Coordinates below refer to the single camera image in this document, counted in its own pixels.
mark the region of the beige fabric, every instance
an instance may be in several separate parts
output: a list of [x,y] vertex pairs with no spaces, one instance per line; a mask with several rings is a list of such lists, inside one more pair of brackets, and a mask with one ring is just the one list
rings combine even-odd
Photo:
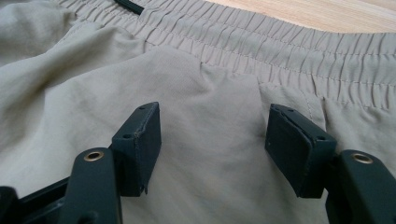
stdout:
[[201,1],[34,1],[0,10],[0,185],[32,193],[158,101],[163,148],[124,223],[327,223],[265,152],[270,104],[396,175],[396,35],[324,33]]

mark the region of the wooden surface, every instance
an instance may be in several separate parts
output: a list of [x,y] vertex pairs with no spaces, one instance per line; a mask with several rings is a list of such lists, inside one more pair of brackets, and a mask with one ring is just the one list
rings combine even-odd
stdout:
[[336,33],[396,33],[396,0],[207,0]]

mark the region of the black drawstring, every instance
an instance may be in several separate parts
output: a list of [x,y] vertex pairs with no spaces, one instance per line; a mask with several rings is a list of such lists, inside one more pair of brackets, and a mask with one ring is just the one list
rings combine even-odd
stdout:
[[132,11],[134,14],[137,15],[142,14],[142,11],[144,10],[143,7],[128,0],[114,0],[114,1],[116,1],[116,3],[120,4],[122,7]]

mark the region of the wooden table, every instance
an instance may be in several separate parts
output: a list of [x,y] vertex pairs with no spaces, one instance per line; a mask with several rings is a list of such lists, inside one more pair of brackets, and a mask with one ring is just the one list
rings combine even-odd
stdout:
[[396,0],[207,0],[336,33],[396,32]]

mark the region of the metal grommet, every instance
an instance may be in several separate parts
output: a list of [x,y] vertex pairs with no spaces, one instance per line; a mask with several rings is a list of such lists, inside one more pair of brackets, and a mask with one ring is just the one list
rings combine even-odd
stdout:
[[105,156],[105,153],[103,153],[103,151],[93,151],[88,153],[85,157],[84,157],[84,161],[98,161],[100,159],[102,159],[102,157]]
[[366,155],[363,155],[363,154],[360,154],[360,153],[353,153],[352,154],[352,158],[355,161],[358,161],[358,162],[361,162],[361,163],[364,163],[364,164],[371,164],[371,163],[374,162],[373,159],[371,159],[370,157],[368,157]]

